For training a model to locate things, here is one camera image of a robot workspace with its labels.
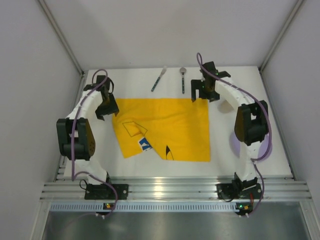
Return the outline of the fork with teal handle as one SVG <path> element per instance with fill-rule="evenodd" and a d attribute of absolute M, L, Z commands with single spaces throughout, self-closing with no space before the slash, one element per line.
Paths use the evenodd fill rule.
<path fill-rule="evenodd" d="M 157 87 L 159 81 L 161 80 L 162 76 L 166 73 L 167 71 L 167 67 L 164 66 L 158 76 L 158 78 L 156 79 L 155 83 L 153 84 L 152 88 L 151 88 L 151 92 L 154 92 L 155 88 Z"/>

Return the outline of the yellow printed cloth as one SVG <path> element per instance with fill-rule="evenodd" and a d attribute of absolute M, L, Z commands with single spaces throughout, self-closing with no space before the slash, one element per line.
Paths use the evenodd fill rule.
<path fill-rule="evenodd" d="M 113 129 L 124 158 L 148 150 L 167 161 L 210 162 L 208 102 L 187 98 L 119 98 Z"/>

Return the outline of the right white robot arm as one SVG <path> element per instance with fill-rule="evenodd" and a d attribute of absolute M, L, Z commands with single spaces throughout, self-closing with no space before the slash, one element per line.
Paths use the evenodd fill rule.
<path fill-rule="evenodd" d="M 236 110 L 234 134 L 239 142 L 239 161 L 234 178 L 219 189 L 240 195 L 260 188 L 256 162 L 264 160 L 272 148 L 272 128 L 268 104 L 238 87 L 227 71 L 218 71 L 214 62 L 198 61 L 202 79 L 191 80 L 191 100 L 214 102 L 223 98 Z"/>

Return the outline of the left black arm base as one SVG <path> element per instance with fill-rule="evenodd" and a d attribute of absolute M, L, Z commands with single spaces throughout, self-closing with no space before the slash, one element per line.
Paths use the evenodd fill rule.
<path fill-rule="evenodd" d="M 126 200 L 129 193 L 128 184 L 112 184 L 115 189 L 118 200 Z M 116 194 L 105 184 L 92 185 L 88 184 L 84 195 L 85 200 L 115 200 Z"/>

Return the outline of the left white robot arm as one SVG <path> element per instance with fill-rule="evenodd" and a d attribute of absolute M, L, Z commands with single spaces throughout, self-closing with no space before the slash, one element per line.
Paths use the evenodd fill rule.
<path fill-rule="evenodd" d="M 108 172 L 92 159 L 98 139 L 94 137 L 90 122 L 104 121 L 107 115 L 118 115 L 120 110 L 113 91 L 114 83 L 107 74 L 94 74 L 71 113 L 56 122 L 59 151 L 71 161 L 72 180 L 80 174 L 86 174 L 92 185 L 109 180 Z"/>

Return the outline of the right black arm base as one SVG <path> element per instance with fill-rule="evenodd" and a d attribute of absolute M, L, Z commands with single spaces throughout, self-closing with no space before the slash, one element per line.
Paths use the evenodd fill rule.
<path fill-rule="evenodd" d="M 262 188 L 259 183 L 246 187 L 242 190 L 236 189 L 231 183 L 219 183 L 216 185 L 218 199 L 231 201 L 231 200 L 249 200 L 253 197 L 258 200 L 262 196 Z"/>

